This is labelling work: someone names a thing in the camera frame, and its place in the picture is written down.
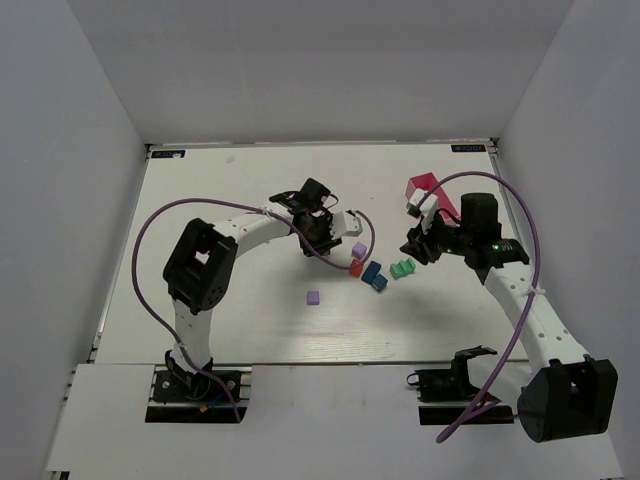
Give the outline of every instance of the white wall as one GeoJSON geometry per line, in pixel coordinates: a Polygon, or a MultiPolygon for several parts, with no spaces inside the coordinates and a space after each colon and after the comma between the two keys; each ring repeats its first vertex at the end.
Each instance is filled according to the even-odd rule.
{"type": "Polygon", "coordinates": [[[64,0],[0,15],[0,477],[40,478],[144,146],[64,0]]]}
{"type": "Polygon", "coordinates": [[[145,142],[502,132],[571,0],[70,0],[145,142]]]}
{"type": "Polygon", "coordinates": [[[640,478],[640,3],[579,0],[500,142],[542,237],[549,296],[620,376],[611,437],[640,478]]]}

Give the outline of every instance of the purple cube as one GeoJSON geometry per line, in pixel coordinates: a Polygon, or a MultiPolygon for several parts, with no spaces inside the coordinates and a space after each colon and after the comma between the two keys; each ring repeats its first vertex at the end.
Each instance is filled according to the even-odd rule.
{"type": "Polygon", "coordinates": [[[320,292],[309,290],[307,292],[307,305],[320,305],[320,292]]]}
{"type": "Polygon", "coordinates": [[[362,260],[364,256],[367,254],[367,246],[358,242],[353,246],[353,250],[351,250],[351,254],[356,257],[358,260],[362,260]]]}

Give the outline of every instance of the gray wall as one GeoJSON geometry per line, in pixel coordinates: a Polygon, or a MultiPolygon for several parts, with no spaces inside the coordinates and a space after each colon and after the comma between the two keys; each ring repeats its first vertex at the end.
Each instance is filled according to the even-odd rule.
{"type": "Polygon", "coordinates": [[[0,477],[40,478],[144,147],[64,0],[0,15],[0,477]]]}
{"type": "Polygon", "coordinates": [[[500,142],[575,336],[620,376],[611,437],[640,478],[640,3],[578,1],[500,142]]]}
{"type": "Polygon", "coordinates": [[[571,0],[70,0],[145,142],[499,135],[571,0]]]}

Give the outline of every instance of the black label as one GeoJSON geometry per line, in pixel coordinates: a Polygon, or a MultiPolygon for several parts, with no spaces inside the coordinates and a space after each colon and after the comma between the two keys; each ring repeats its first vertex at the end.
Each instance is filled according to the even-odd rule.
{"type": "Polygon", "coordinates": [[[151,158],[184,158],[185,150],[156,150],[151,158]]]}
{"type": "Polygon", "coordinates": [[[451,145],[453,153],[486,152],[484,145],[451,145]]]}

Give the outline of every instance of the pink box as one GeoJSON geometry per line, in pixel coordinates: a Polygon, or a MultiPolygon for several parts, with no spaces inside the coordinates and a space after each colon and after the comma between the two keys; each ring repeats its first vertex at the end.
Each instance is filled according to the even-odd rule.
{"type": "MultiPolygon", "coordinates": [[[[407,183],[407,190],[405,191],[404,196],[407,197],[407,201],[409,201],[417,188],[421,188],[423,190],[430,190],[436,185],[436,183],[438,183],[438,179],[433,173],[425,173],[424,175],[411,177],[409,179],[409,182],[407,183]]],[[[442,187],[438,188],[434,192],[434,194],[436,197],[438,197],[439,208],[446,208],[451,213],[453,213],[456,216],[456,218],[460,218],[460,214],[458,213],[458,210],[456,209],[456,207],[453,206],[453,203],[451,203],[451,200],[449,200],[449,197],[447,196],[445,191],[442,189],[442,187]]],[[[444,219],[444,223],[446,223],[447,225],[455,224],[455,222],[449,218],[449,215],[447,214],[442,215],[442,213],[440,213],[440,215],[444,219]]]]}

